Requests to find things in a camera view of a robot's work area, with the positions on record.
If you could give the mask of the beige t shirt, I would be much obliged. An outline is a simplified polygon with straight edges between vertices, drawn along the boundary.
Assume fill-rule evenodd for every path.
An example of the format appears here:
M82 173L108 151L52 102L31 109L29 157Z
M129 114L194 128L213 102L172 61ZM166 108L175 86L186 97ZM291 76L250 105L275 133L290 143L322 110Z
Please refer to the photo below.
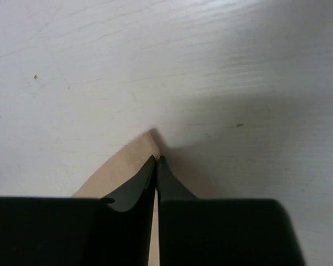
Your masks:
M106 161L74 193L92 209L81 223L83 265L218 263L207 219L218 207L198 198L170 170L146 132Z

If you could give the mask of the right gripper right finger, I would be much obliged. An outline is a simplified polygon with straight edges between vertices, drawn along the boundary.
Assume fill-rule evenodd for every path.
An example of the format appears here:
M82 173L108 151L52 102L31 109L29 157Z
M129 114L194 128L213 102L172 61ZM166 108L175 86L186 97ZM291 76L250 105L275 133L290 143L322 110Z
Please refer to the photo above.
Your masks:
M158 161L161 265L304 265L285 208L274 199L200 199Z

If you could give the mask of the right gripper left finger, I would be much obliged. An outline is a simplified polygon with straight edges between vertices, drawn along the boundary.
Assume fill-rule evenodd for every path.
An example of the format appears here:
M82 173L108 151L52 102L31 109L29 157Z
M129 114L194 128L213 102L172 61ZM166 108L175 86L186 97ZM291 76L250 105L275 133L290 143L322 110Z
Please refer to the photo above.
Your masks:
M102 198L0 197L0 265L147 265L156 164Z

